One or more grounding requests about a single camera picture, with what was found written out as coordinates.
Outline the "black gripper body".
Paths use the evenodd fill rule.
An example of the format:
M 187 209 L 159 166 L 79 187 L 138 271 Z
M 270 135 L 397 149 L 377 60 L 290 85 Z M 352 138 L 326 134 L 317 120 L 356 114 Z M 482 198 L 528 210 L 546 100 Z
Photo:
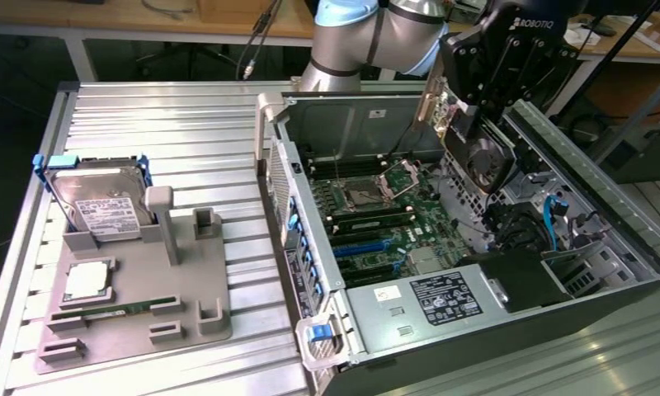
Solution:
M 506 48 L 510 35 L 524 35 L 525 41 L 538 39 L 546 45 L 574 50 L 564 33 L 568 20 L 584 11 L 586 1 L 486 1 L 474 25 L 474 50 L 478 54 L 498 54 Z

